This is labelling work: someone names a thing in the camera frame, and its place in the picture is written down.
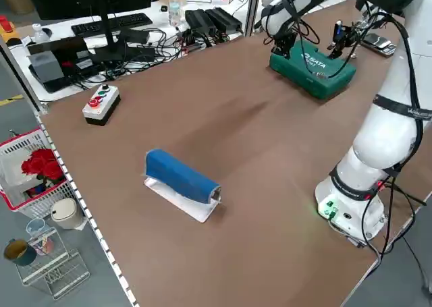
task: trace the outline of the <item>white desk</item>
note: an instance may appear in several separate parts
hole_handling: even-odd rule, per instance
[[[195,9],[211,9],[214,7],[222,7],[226,12],[234,14],[234,17],[239,19],[243,23],[246,22],[246,16],[248,11],[248,0],[244,0],[243,3],[244,6],[240,9],[239,6],[241,6],[243,3],[239,0],[233,0],[230,4],[227,4],[226,1],[222,0],[211,0],[212,3],[208,3],[210,0],[190,0],[191,2],[187,2],[187,5],[184,7],[185,10],[195,10]],[[326,3],[323,4],[323,6],[318,6],[314,8],[311,12],[323,9],[324,7],[330,6],[332,4],[336,4],[339,2],[342,2],[344,0],[329,0]],[[176,30],[174,27],[171,27],[168,22],[168,13],[167,12],[161,12],[161,3],[156,1],[151,4],[151,7],[140,9],[136,11],[128,11],[123,13],[117,13],[116,16],[124,16],[131,13],[138,13],[138,12],[144,12],[152,21],[153,24],[136,27],[135,29],[143,29],[143,28],[159,28],[167,33],[167,37],[173,36],[176,33]],[[261,10],[263,9],[261,2],[259,3],[258,13],[256,15],[256,20],[258,20],[261,17]],[[93,19],[95,21],[101,20],[99,16],[93,16]],[[59,40],[66,37],[74,36],[74,33],[72,32],[71,26],[76,24],[83,24],[86,22],[91,22],[91,17],[83,17],[75,20],[67,20],[64,22],[60,22],[57,24],[52,24],[46,26],[47,28],[51,29],[53,32],[53,35],[51,37],[51,40]],[[182,22],[180,25],[180,30],[183,31],[188,27],[186,22]],[[153,34],[151,33],[149,42],[155,42],[159,39],[159,34]],[[240,34],[233,34],[230,36],[231,39],[236,38],[240,36]],[[91,50],[95,47],[95,41],[96,38],[86,38],[86,42],[88,43],[88,47]],[[37,79],[30,73],[30,70],[28,69],[28,66],[30,65],[30,61],[27,58],[28,51],[26,47],[16,47],[11,50],[12,55],[15,57],[16,61],[18,62],[18,65],[20,66],[21,70],[24,72],[25,77],[29,81],[31,87],[34,90],[34,93],[38,97],[38,99],[42,102],[52,102],[56,101],[62,98],[65,98],[67,96],[79,93],[82,91],[82,89],[78,86],[68,86],[67,88],[61,89],[54,93],[48,93],[42,84],[40,84]],[[96,76],[91,78],[92,81],[103,81],[103,77]],[[83,83],[83,85],[87,87],[92,87],[96,84],[91,83]]]

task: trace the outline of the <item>wire rack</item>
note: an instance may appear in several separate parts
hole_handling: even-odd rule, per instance
[[[24,286],[37,287],[36,282],[44,281],[49,294],[58,300],[90,277],[78,250],[68,252],[56,228],[48,229],[28,243],[36,248],[38,256],[25,267],[16,265]]]

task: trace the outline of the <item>yellow tape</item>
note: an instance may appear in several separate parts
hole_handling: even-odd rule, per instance
[[[11,98],[2,100],[2,101],[0,101],[0,107],[4,106],[4,105],[8,105],[14,101],[21,100],[21,99],[24,99],[24,96],[22,94],[20,94],[19,96],[13,96]]]

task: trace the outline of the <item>red flower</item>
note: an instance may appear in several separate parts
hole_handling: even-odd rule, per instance
[[[63,171],[57,161],[50,161],[43,168],[42,174],[51,180],[57,180],[63,176]]]
[[[25,174],[33,174],[30,167],[30,159],[21,164],[21,170]]]
[[[34,157],[30,159],[30,172],[32,174],[39,174],[42,172],[43,167],[47,164],[47,162],[39,157]]]
[[[46,162],[55,161],[55,156],[52,150],[41,148],[40,150],[34,150],[31,156],[32,159],[39,158]]]

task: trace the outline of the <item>floor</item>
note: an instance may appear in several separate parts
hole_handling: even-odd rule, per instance
[[[6,69],[0,64],[0,100],[19,94]],[[32,110],[25,100],[16,101],[0,107],[0,142],[9,139],[9,130],[18,134],[29,132],[37,127]],[[0,200],[0,250],[12,238],[28,240],[26,225],[29,218],[21,213],[11,212],[3,200]],[[104,306],[130,307],[129,300],[109,265],[96,235],[90,226],[83,231],[62,231],[60,236],[69,249],[77,248],[89,271],[90,278],[66,297],[54,302],[51,296],[37,289],[23,287],[14,264],[0,258],[2,306],[34,307],[77,307]]]
[[[41,22],[36,13],[20,17],[13,15],[4,0],[0,0],[0,14],[7,14],[8,18],[19,26]],[[0,81],[2,81],[0,100],[18,94],[3,67],[0,67]],[[36,120],[25,101],[16,101],[0,107],[0,142],[9,138],[10,129],[20,134],[36,126]],[[0,243],[6,243],[11,238],[27,238],[25,232],[27,222],[28,219],[24,215],[10,212],[5,203],[0,200]],[[432,277],[430,229],[432,229],[432,207],[429,206],[420,211],[416,225],[406,238],[416,252],[425,272]],[[5,302],[5,306],[130,306],[90,227],[86,226],[83,231],[62,231],[61,236],[69,248],[79,249],[90,270],[90,279],[68,296],[54,302],[51,297],[35,289],[23,287],[14,265],[0,259],[0,270],[2,270],[0,297]],[[394,251],[386,256],[379,270],[354,292],[345,307],[430,307],[432,303],[422,292],[421,286],[419,268],[406,244],[400,241],[395,245]]]

